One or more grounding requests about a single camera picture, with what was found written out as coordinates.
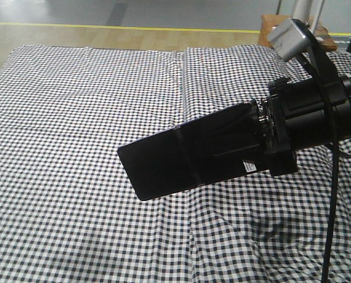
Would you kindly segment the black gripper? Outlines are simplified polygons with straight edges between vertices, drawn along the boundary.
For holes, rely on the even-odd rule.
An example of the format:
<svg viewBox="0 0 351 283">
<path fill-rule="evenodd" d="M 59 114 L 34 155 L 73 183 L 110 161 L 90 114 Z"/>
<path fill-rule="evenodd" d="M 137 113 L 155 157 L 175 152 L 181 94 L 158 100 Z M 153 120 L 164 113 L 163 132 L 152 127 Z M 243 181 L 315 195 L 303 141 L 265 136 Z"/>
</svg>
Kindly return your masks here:
<svg viewBox="0 0 351 283">
<path fill-rule="evenodd" d="M 296 152 L 333 141 L 332 127 L 320 94 L 332 105 L 337 138 L 351 139 L 351 74 L 319 87 L 315 78 L 289 83 L 279 78 L 268 85 L 262 101 L 266 138 L 264 156 L 272 176 L 297 171 Z M 205 115 L 192 121 L 192 141 L 204 156 L 245 155 L 261 152 L 264 138 L 254 101 Z"/>
</svg>

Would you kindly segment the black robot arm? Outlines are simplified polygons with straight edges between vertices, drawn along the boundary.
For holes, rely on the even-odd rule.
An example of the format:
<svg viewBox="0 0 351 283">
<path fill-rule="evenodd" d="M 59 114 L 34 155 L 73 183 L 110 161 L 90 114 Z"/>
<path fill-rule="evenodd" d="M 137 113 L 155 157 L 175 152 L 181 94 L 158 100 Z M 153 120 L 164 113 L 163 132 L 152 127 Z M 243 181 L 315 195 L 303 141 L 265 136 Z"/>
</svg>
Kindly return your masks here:
<svg viewBox="0 0 351 283">
<path fill-rule="evenodd" d="M 351 138 L 351 74 L 326 85 L 317 76 L 279 78 L 268 90 L 260 104 L 240 103 L 200 120 L 192 154 L 203 174 L 242 176 L 246 164 L 273 176 L 294 173 L 298 150 Z"/>
</svg>

